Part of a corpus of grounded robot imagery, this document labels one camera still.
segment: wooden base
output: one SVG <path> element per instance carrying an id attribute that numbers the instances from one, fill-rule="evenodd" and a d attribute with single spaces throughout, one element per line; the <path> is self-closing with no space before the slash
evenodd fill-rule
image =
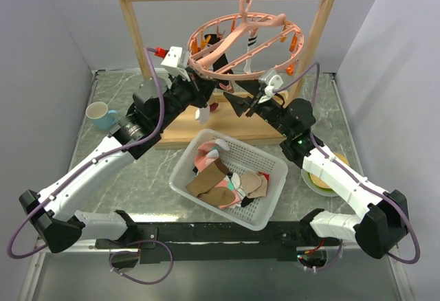
<path id="1" fill-rule="evenodd" d="M 248 96 L 248 93 L 236 93 Z M 221 93 L 215 93 L 219 107 L 211 113 L 206 124 L 195 120 L 196 108 L 188 107 L 162 134 L 162 140 L 156 145 L 161 148 L 174 148 L 188 145 L 202 129 L 213 129 L 248 144 L 279 144 L 284 140 L 278 131 L 254 114 L 248 118 L 237 117 L 229 102 Z"/>

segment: gray wall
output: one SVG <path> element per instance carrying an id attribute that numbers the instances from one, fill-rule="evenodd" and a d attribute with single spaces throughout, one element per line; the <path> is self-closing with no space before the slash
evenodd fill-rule
<path id="1" fill-rule="evenodd" d="M 16 300 L 29 265 L 6 255 L 24 218 L 18 197 L 66 173 L 91 72 L 50 0 L 0 0 L 0 16 L 0 294 Z M 27 226 L 16 252 L 35 240 Z"/>
<path id="2" fill-rule="evenodd" d="M 337 74 L 364 171 L 408 198 L 417 300 L 438 300 L 440 0 L 376 0 Z M 412 258 L 410 237 L 400 244 Z"/>
<path id="3" fill-rule="evenodd" d="M 92 69 L 139 68 L 118 0 L 52 2 Z M 338 70 L 373 2 L 336 0 L 316 54 L 323 71 Z M 252 10 L 272 14 L 284 12 L 308 34 L 317 8 L 317 0 L 278 0 L 255 2 Z M 185 46 L 188 37 L 201 24 L 237 10 L 237 1 L 135 3 L 144 44 L 165 48 Z M 271 47 L 270 55 L 254 58 L 258 60 L 256 64 L 268 68 L 281 63 L 288 57 L 287 48 Z"/>

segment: plastic laundry basket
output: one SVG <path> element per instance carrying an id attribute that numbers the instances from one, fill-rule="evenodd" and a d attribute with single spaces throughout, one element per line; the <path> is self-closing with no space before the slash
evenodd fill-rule
<path id="1" fill-rule="evenodd" d="M 204 142 L 221 138 L 230 147 L 229 151 L 221 151 L 221 161 L 232 172 L 243 175 L 244 172 L 265 172 L 270 175 L 267 186 L 267 196 L 255 199 L 244 208 L 226 208 L 220 210 L 194 197 L 187 191 L 186 186 L 195 178 L 194 158 L 197 148 Z M 216 212 L 217 214 L 248 229 L 259 231 L 264 229 L 274 212 L 278 198 L 283 190 L 287 176 L 287 164 L 269 153 L 259 150 L 230 136 L 218 133 L 211 129 L 204 129 L 186 148 L 170 176 L 170 187 L 182 196 L 199 205 Z"/>

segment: brown sock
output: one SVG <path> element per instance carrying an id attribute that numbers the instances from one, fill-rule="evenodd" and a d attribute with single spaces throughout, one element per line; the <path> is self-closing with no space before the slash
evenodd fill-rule
<path id="1" fill-rule="evenodd" d="M 262 183 L 259 175 L 251 172 L 250 170 L 245 172 L 243 176 L 240 177 L 240 180 L 241 187 L 247 196 L 249 196 L 251 192 L 254 192 L 256 189 L 258 189 Z"/>
<path id="2" fill-rule="evenodd" d="M 226 187 L 215 187 L 229 173 L 220 158 L 203 169 L 187 186 L 186 189 L 200 200 L 213 206 L 232 203 L 234 193 Z"/>
<path id="3" fill-rule="evenodd" d="M 214 160 L 205 169 L 203 169 L 187 186 L 186 189 L 194 197 L 205 193 L 215 187 L 229 173 L 220 158 Z"/>
<path id="4" fill-rule="evenodd" d="M 228 188 L 221 186 L 199 194 L 198 198 L 213 206 L 222 206 L 232 203 L 235 199 L 234 193 Z"/>
<path id="5" fill-rule="evenodd" d="M 261 186 L 257 188 L 254 192 L 251 192 L 247 195 L 248 198 L 258 198 L 258 197 L 266 197 L 267 194 L 267 179 L 260 175 Z"/>

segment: light blue mug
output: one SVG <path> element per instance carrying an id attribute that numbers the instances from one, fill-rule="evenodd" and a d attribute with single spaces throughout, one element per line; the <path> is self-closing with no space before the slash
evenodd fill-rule
<path id="1" fill-rule="evenodd" d="M 104 131 L 108 131 L 119 120 L 119 112 L 109 110 L 104 102 L 91 103 L 86 108 L 85 115 L 95 126 Z"/>

